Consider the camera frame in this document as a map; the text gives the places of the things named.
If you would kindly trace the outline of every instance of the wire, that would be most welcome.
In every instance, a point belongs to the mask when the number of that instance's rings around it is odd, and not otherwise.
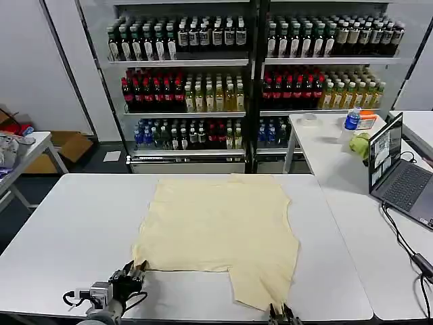
[[[138,297],[138,296],[144,296],[143,298],[141,298],[140,300],[134,302],[131,306],[127,307],[124,312],[126,313],[128,310],[130,310],[131,308],[135,307],[136,305],[138,305],[140,302],[142,302],[144,299],[147,298],[147,292],[145,291],[140,291],[140,292],[136,292],[133,293],[131,296],[129,296],[128,300],[133,298],[133,297]]]
[[[426,301],[426,307],[427,307],[427,322],[429,324],[431,324],[431,315],[430,315],[430,304],[428,303],[428,298],[427,298],[427,294],[426,294],[426,288],[424,288],[424,275],[421,274],[421,276],[419,277],[419,281],[421,283],[421,289],[422,289],[422,294],[424,296],[424,300]]]

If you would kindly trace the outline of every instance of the cloth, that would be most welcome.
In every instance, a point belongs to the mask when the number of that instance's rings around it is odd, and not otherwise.
[[[261,310],[279,306],[298,253],[289,202],[269,176],[160,180],[133,247],[135,265],[228,271],[235,300]]]

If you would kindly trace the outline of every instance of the dark bottle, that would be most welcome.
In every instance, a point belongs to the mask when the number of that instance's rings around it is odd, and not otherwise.
[[[406,25],[402,22],[397,22],[396,27],[394,29],[394,34],[392,35],[391,42],[386,51],[387,55],[394,56],[397,52],[397,48],[400,45],[401,39],[405,34]]]
[[[138,26],[131,26],[129,30],[131,31],[131,36],[133,38],[132,45],[133,45],[135,59],[137,61],[143,61],[143,48],[140,43]]]
[[[192,23],[189,25],[189,51],[190,52],[198,52],[198,31],[196,29],[196,24]]]
[[[394,23],[389,22],[384,30],[384,35],[380,40],[379,49],[378,49],[379,54],[382,54],[384,56],[388,54],[387,51],[391,43],[393,34],[394,34]]]
[[[363,55],[367,53],[368,50],[367,45],[368,45],[368,41],[370,40],[370,36],[371,36],[371,22],[366,22],[364,28],[359,31],[358,42],[355,49],[356,54]]]
[[[129,111],[134,110],[134,93],[128,85],[126,78],[122,78],[122,93]]]
[[[301,58],[306,58],[309,55],[310,46],[311,46],[311,29],[313,28],[313,24],[310,22],[305,23],[304,25],[304,34],[300,38],[299,45],[299,56]]]
[[[126,61],[133,61],[133,51],[131,50],[131,44],[129,43],[129,35],[127,32],[127,26],[125,24],[119,27],[120,37],[122,37],[122,50]]]
[[[198,33],[200,39],[200,51],[207,52],[209,51],[209,46],[210,46],[208,29],[206,28],[205,23],[202,23],[200,27],[201,29],[200,32]]]
[[[177,32],[178,50],[179,52],[188,52],[188,31],[185,28],[185,23],[179,24],[179,31]]]
[[[327,58],[331,56],[332,50],[334,49],[334,43],[336,38],[336,28],[337,24],[335,22],[330,22],[327,27],[327,35],[325,40],[325,45],[323,46],[323,57]]]
[[[344,51],[344,47],[347,42],[347,38],[349,36],[349,29],[348,29],[349,23],[343,22],[341,27],[337,28],[337,39],[334,44],[334,55],[342,55]]]
[[[107,27],[108,33],[108,47],[110,48],[110,61],[120,61],[120,43],[116,40],[113,27]]]
[[[376,27],[374,28],[374,30],[372,30],[372,32],[371,32],[370,41],[367,44],[368,52],[371,55],[375,55],[378,53],[379,43],[380,43],[380,40],[382,39],[382,36],[384,34],[383,27],[384,27],[384,23],[378,22],[376,24]]]
[[[349,35],[347,37],[346,46],[344,48],[344,54],[348,56],[352,56],[356,52],[356,45],[359,38],[359,22],[355,22],[353,26],[349,29]]]
[[[324,29],[325,29],[324,23],[320,22],[317,24],[313,45],[311,46],[311,56],[313,58],[319,57],[322,53]]]

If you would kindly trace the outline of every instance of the table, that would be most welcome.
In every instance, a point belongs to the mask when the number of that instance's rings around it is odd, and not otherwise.
[[[398,111],[391,110],[390,116],[403,113],[403,133],[433,160],[433,112],[432,111]]]
[[[0,256],[0,312],[83,316],[90,304],[69,310],[62,295],[106,281],[131,260],[131,245],[161,177],[228,175],[64,175]],[[292,199],[290,225],[300,241],[288,295],[294,312],[303,320],[371,319],[369,301],[314,176],[275,178]],[[126,318],[267,320],[267,313],[233,301],[226,272],[147,272],[145,279],[149,297]]]
[[[368,195],[367,167],[350,149],[336,143],[346,115],[317,116],[323,123],[321,127],[303,127],[297,122],[301,114],[290,115],[291,135],[300,144],[325,194],[374,314],[382,320],[424,318],[424,298],[416,282],[417,268],[397,244],[392,228],[380,211],[379,201]],[[379,118],[369,133],[384,125]],[[413,152],[403,142],[402,151],[406,150]],[[431,170],[416,152],[414,155],[419,165]],[[433,261],[431,231],[400,213],[389,211],[412,248]],[[433,292],[428,290],[428,296],[432,301]]]
[[[9,204],[14,196],[29,210],[37,207],[37,204],[30,204],[27,201],[14,186],[14,182],[44,151],[48,152],[51,160],[56,163],[62,173],[68,173],[68,169],[51,143],[50,132],[33,132],[28,136],[33,137],[36,141],[31,146],[26,146],[27,150],[24,155],[18,157],[18,165],[15,167],[14,171],[0,179],[0,196],[4,194],[0,199],[0,211]]]

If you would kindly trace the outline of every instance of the bottle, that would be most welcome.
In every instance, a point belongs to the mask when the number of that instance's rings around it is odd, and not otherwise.
[[[126,61],[133,61],[133,52],[131,51],[131,44],[129,44],[129,36],[127,26],[122,24],[119,27],[120,37],[122,37],[122,50]]]
[[[202,86],[196,84],[196,110],[203,112],[203,94]]]
[[[322,97],[319,100],[318,107],[321,110],[329,110],[331,108],[331,96],[332,96],[332,89],[334,88],[334,84],[329,82],[327,83],[326,90],[322,93]]]
[[[353,94],[355,92],[355,83],[350,82],[346,88],[346,91],[343,93],[343,97],[340,102],[340,108],[342,110],[350,109],[350,104],[352,103]]]
[[[298,22],[293,23],[293,31],[292,31],[292,37],[290,37],[290,50],[289,50],[289,56],[291,58],[295,58],[296,55],[298,54],[299,29],[300,29],[300,24]]]
[[[358,89],[355,90],[353,94],[352,102],[350,103],[350,108],[361,107],[361,103],[365,96],[365,82],[359,82]]]
[[[206,52],[209,51],[209,33],[208,29],[206,28],[206,24],[202,23],[200,25],[201,29],[198,33],[199,39],[200,39],[200,51]]]
[[[365,92],[365,96],[363,101],[361,102],[361,107],[366,109],[370,107],[371,100],[373,99],[374,88],[376,87],[376,83],[371,81],[368,90]]]
[[[317,58],[322,53],[322,46],[323,46],[323,30],[325,28],[325,24],[320,22],[317,24],[317,30],[315,39],[313,41],[313,51],[312,51],[312,57]]]
[[[228,51],[231,51],[235,45],[235,31],[233,29],[233,21],[229,20],[225,26],[225,47]]]
[[[188,31],[185,29],[185,23],[179,24],[179,30],[177,32],[177,44],[179,52],[188,52]]]
[[[340,109],[340,102],[343,96],[343,90],[344,90],[344,83],[338,83],[337,87],[334,91],[334,93],[331,96],[331,102],[329,103],[329,106],[332,110],[339,110]]]
[[[382,101],[382,97],[384,96],[385,86],[386,83],[383,81],[379,84],[379,87],[377,91],[374,93],[373,98],[371,100],[370,108],[373,109],[380,108],[380,102]]]
[[[194,104],[194,98],[191,92],[191,86],[186,85],[185,86],[185,103],[187,106],[187,112],[195,112],[195,104]]]
[[[344,54],[348,56],[355,54],[360,32],[361,30],[359,29],[359,22],[355,22],[352,28],[349,29],[349,35],[347,37],[346,47],[344,48]]]
[[[119,53],[119,43],[116,41],[116,36],[114,35],[114,28],[107,27],[108,33],[108,47],[110,48],[110,61],[120,61]]]
[[[134,110],[134,93],[128,85],[127,79],[122,78],[122,93],[125,102],[127,103],[129,111]]]
[[[281,24],[281,35],[279,36],[278,58],[283,58],[286,54],[287,47],[287,29],[289,24],[284,22]]]
[[[189,51],[190,52],[197,52],[198,51],[198,31],[196,30],[196,24],[191,23],[189,25]]]
[[[147,60],[153,61],[154,60],[154,50],[152,47],[152,34],[150,32],[150,25],[144,24],[143,25],[143,47],[144,52],[146,53]]]
[[[396,23],[394,34],[392,35],[391,42],[388,46],[388,49],[386,50],[386,54],[388,56],[394,56],[395,53],[397,52],[397,48],[400,45],[403,35],[405,34],[405,27],[406,25],[403,24],[402,22]]]
[[[308,56],[310,51],[310,44],[311,44],[311,29],[313,28],[313,24],[310,22],[307,22],[304,25],[304,35],[301,37],[300,40],[300,57],[305,58]]]
[[[349,36],[348,26],[349,26],[348,22],[343,22],[341,27],[338,28],[337,39],[336,39],[336,43],[334,45],[334,51],[333,51],[334,55],[342,55],[343,54],[344,47],[346,45],[347,38]]]
[[[393,34],[394,34],[394,23],[390,22],[386,26],[384,30],[384,35],[380,40],[379,49],[378,49],[379,54],[382,54],[384,56],[388,54],[388,47],[391,43]]]
[[[172,24],[167,24],[167,49],[170,60],[176,60],[176,39]]]
[[[372,30],[371,32],[370,41],[368,43],[368,52],[370,54],[375,55],[378,53],[379,42],[382,39],[382,35],[384,34],[383,27],[384,27],[384,23],[378,22],[374,30]]]
[[[273,57],[273,53],[275,51],[275,29],[277,28],[277,24],[272,22],[269,24],[269,35],[268,35],[268,58]]]
[[[214,30],[212,32],[212,44],[215,51],[223,48],[223,30],[219,22],[215,22]]]

